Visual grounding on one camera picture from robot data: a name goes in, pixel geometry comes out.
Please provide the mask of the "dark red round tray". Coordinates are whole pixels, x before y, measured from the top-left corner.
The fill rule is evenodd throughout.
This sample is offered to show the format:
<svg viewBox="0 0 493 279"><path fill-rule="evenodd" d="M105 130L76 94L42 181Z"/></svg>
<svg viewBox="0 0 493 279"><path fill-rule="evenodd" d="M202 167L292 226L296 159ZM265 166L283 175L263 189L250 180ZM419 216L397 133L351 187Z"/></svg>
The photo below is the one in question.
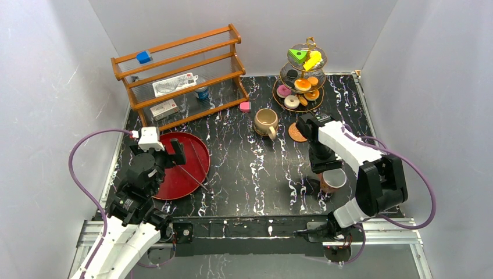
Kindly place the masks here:
<svg viewBox="0 0 493 279"><path fill-rule="evenodd" d="M160 136L161 143L173 152L171 140L183 144L186 164L165 170L165 180L154 196L160 200L183 198L204 184L210 169L210 155L206 144L197 136L185 132L170 132Z"/></svg>

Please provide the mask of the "pink white mug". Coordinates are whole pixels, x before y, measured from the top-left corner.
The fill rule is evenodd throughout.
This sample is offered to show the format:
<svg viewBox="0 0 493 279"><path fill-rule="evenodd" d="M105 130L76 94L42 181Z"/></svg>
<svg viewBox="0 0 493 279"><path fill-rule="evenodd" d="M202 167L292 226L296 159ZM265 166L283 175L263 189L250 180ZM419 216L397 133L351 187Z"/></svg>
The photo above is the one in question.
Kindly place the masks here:
<svg viewBox="0 0 493 279"><path fill-rule="evenodd" d="M331 194L342 188L347 182L343 169L326 170L318 174L319 187L326 194Z"/></svg>

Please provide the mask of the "metal tongs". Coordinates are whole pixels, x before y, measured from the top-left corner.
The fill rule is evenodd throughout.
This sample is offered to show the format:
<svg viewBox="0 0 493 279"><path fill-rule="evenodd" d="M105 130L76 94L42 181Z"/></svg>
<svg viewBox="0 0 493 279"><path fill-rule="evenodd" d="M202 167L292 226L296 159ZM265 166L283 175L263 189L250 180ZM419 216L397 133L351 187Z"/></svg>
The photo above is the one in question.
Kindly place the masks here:
<svg viewBox="0 0 493 279"><path fill-rule="evenodd" d="M196 137L182 137L178 139L184 145L184 153L187 158L185 165L177 167L180 188L191 194L198 188L211 194L213 190L209 186L210 155L205 143Z"/></svg>

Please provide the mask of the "round biscuit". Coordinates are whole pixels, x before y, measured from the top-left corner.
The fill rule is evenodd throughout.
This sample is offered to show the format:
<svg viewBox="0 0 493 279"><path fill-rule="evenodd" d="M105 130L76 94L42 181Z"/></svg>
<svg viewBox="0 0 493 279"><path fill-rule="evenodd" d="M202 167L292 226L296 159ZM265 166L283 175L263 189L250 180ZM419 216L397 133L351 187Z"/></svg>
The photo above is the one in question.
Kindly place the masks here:
<svg viewBox="0 0 493 279"><path fill-rule="evenodd" d="M303 95L298 95L298 99L299 99L299 103L302 106L307 106L308 105L308 101L307 101L307 99Z"/></svg>
<svg viewBox="0 0 493 279"><path fill-rule="evenodd" d="M317 77L308 77L307 80L311 84L312 87L316 87L319 83L319 79Z"/></svg>

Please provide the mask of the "orange donut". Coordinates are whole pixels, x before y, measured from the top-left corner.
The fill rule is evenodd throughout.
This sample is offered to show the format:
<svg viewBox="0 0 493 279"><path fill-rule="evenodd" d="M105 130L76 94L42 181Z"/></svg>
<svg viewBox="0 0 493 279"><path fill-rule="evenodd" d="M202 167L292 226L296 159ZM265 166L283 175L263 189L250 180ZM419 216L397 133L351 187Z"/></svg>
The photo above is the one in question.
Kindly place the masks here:
<svg viewBox="0 0 493 279"><path fill-rule="evenodd" d="M316 101L319 98L319 96L320 96L319 90L304 93L304 98L307 101Z"/></svg>
<svg viewBox="0 0 493 279"><path fill-rule="evenodd" d="M308 92L312 88L312 84L305 78L299 78L294 81L294 87L299 92Z"/></svg>

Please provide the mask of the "white cream donut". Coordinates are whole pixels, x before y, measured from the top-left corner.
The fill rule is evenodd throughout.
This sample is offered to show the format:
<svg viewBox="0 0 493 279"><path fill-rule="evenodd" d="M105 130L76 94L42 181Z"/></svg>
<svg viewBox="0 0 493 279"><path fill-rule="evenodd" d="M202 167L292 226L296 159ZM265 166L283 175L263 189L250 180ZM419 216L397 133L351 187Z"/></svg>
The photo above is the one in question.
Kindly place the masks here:
<svg viewBox="0 0 493 279"><path fill-rule="evenodd" d="M284 106L289 109L296 109L300 105L299 98L295 95L289 95L284 98Z"/></svg>

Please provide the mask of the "beige mug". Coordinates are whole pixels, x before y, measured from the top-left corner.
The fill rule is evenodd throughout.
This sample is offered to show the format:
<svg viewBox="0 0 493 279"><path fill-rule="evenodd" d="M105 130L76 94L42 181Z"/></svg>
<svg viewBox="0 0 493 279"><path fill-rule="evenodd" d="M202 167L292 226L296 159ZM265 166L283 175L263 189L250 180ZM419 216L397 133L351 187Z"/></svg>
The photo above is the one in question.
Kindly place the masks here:
<svg viewBox="0 0 493 279"><path fill-rule="evenodd" d="M269 132L269 138L275 140L277 138L278 115L275 111L269 108L263 108L256 112L254 123L258 128Z"/></svg>

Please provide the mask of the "pink donut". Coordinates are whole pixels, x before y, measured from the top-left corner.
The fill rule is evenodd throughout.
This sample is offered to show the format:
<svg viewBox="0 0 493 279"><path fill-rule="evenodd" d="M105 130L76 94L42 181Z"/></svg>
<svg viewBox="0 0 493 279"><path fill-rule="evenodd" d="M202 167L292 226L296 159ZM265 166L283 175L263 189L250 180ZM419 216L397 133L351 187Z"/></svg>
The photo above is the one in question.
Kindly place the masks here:
<svg viewBox="0 0 493 279"><path fill-rule="evenodd" d="M286 87L284 84L281 84L276 89L276 94L279 98L285 99L286 97L288 97L292 94L292 91L288 87Z"/></svg>

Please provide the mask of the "black sandwich cookie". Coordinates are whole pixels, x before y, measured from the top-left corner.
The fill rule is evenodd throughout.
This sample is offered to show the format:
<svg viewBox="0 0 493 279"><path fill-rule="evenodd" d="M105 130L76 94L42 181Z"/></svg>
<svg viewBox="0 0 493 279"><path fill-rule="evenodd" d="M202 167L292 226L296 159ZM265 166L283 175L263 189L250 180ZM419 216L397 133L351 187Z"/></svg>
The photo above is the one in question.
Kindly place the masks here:
<svg viewBox="0 0 493 279"><path fill-rule="evenodd" d="M287 71L287 77L290 79L297 79L298 78L298 72L294 69L290 69Z"/></svg>

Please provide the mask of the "yellow cake slice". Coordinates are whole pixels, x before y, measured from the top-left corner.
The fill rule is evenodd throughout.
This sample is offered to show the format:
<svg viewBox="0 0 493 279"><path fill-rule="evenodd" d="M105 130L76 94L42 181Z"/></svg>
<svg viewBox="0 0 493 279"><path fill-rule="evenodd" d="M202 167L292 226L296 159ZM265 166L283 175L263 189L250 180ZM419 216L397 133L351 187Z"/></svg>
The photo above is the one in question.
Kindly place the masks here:
<svg viewBox="0 0 493 279"><path fill-rule="evenodd" d="M310 51L309 58L303 64L305 70L312 70L323 61L322 54L319 51Z"/></svg>

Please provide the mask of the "green cake wedge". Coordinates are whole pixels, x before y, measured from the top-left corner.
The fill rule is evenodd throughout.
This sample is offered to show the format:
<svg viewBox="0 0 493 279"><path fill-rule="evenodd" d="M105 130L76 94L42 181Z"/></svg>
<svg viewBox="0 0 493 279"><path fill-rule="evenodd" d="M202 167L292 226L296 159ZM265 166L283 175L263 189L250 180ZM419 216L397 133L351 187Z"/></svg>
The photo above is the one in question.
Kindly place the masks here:
<svg viewBox="0 0 493 279"><path fill-rule="evenodd" d="M309 58L307 49L289 49L287 52L288 61L294 64L303 64Z"/></svg>

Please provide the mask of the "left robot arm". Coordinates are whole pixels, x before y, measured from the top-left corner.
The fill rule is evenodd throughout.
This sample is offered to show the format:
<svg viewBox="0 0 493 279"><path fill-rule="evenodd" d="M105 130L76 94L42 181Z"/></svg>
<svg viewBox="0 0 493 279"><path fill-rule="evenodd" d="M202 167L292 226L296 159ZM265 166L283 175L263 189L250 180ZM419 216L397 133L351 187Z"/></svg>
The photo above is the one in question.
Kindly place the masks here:
<svg viewBox="0 0 493 279"><path fill-rule="evenodd" d="M126 278L153 244L173 236L172 218L153 205L165 170L184 165L183 144L173 153L157 139L140 139L134 157L103 216L103 227L73 278Z"/></svg>

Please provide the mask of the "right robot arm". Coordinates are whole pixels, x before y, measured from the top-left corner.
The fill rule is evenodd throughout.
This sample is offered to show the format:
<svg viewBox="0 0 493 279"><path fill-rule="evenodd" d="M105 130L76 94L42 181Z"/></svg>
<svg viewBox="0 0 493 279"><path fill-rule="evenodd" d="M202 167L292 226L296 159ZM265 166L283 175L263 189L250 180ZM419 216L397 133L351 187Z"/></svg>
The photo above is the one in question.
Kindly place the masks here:
<svg viewBox="0 0 493 279"><path fill-rule="evenodd" d="M295 125L309 142L314 173L322 174L345 163L356 176L354 198L330 212L325 225L308 229L308 234L341 241L356 224L408 200L403 164L397 156L365 146L342 122L332 118L322 122L307 113L298 117Z"/></svg>

